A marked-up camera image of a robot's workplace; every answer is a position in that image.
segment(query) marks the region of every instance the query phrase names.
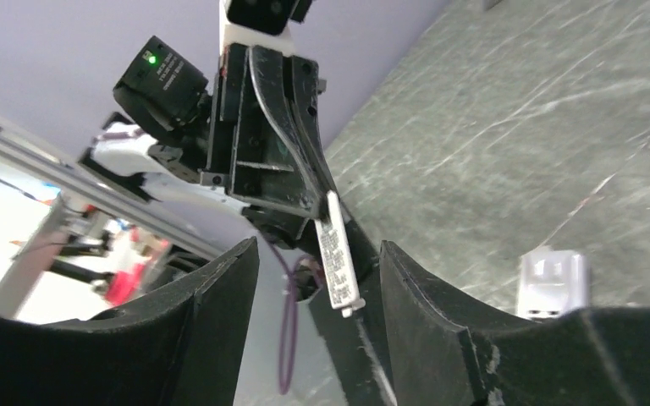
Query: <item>table surface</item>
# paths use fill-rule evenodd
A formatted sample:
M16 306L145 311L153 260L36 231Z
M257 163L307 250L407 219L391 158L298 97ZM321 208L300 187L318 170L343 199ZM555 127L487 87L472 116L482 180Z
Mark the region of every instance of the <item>table surface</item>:
M545 244L589 259L595 305L650 305L650 1L476 3L453 1L329 148L344 202L502 310Z

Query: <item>gray wall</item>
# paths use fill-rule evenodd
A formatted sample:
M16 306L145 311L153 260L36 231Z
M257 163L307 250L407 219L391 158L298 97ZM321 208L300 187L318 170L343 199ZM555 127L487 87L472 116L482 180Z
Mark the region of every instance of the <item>gray wall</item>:
M323 144L329 145L448 0L317 0L293 34L299 54L315 58L328 92L321 97ZM0 124L4 119L51 144L61 157L80 154L116 109L111 88L135 52L158 35L210 77L218 51L216 0L0 0ZM216 246L252 235L221 211L168 203ZM300 307L294 392L277 395L276 354L284 281L261 245L261 274L236 404L342 404L328 353Z

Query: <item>white floor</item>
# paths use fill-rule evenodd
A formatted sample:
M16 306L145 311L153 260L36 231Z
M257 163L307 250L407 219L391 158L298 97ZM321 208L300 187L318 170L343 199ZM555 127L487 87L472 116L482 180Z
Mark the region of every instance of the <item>white floor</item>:
M49 193L38 179L0 162L0 178L31 193L37 199ZM49 207L24 197L19 192L0 184L0 281L11 264L11 257L19 247L12 240L29 238ZM112 266L112 261L99 258L80 259L79 265L100 271L99 267ZM73 318L87 319L110 306L88 285L66 277L44 272L29 299L17 315L21 321L43 324Z

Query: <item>scratched surface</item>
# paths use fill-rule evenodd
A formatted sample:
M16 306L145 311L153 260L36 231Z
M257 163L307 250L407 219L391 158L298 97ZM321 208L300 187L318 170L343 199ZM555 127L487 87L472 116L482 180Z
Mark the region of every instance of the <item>scratched surface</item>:
M328 161L371 238L491 305L541 244L650 305L650 1L553 3L454 1Z

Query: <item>metal rail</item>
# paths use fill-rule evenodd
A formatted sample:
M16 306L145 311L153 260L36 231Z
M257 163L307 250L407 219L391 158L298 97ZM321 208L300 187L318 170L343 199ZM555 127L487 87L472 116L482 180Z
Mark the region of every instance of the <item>metal rail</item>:
M35 152L0 134L0 158L39 179L56 184L70 194L78 195L99 209L146 228L206 260L213 260L222 251L191 231L156 217L148 208L105 189L82 174L48 161Z

